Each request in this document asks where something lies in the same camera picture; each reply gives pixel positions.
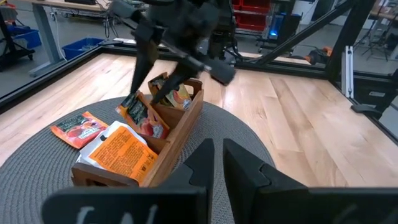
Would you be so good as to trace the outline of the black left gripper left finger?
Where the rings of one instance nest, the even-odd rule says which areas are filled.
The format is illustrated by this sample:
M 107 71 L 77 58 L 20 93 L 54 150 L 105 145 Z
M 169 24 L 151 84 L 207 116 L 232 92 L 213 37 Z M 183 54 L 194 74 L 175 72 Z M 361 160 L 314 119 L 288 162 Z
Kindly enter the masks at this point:
M 72 187 L 42 205 L 44 223 L 210 223 L 215 148 L 205 139 L 156 187 Z

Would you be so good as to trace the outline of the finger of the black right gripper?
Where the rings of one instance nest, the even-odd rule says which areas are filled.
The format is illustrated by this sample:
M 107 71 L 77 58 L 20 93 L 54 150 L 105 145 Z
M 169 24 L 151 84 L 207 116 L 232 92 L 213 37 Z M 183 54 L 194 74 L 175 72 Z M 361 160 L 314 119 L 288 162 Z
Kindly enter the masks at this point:
M 139 89 L 159 57 L 157 53 L 159 39 L 153 27 L 138 26 L 134 35 L 137 55 L 130 93 L 135 93 Z
M 195 65 L 188 60 L 180 61 L 175 70 L 166 79 L 162 88 L 153 97 L 151 104 L 155 105 L 162 100 L 168 93 L 174 90 L 177 86 L 182 84 L 189 78 L 195 78 L 201 71 L 201 66 Z

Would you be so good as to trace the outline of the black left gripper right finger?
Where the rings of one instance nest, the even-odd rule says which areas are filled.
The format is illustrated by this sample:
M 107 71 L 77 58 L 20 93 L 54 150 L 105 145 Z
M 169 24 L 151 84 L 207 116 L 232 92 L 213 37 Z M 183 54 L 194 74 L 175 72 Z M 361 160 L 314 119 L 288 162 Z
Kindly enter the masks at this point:
M 397 223 L 395 187 L 307 187 L 231 139 L 223 166 L 236 223 Z

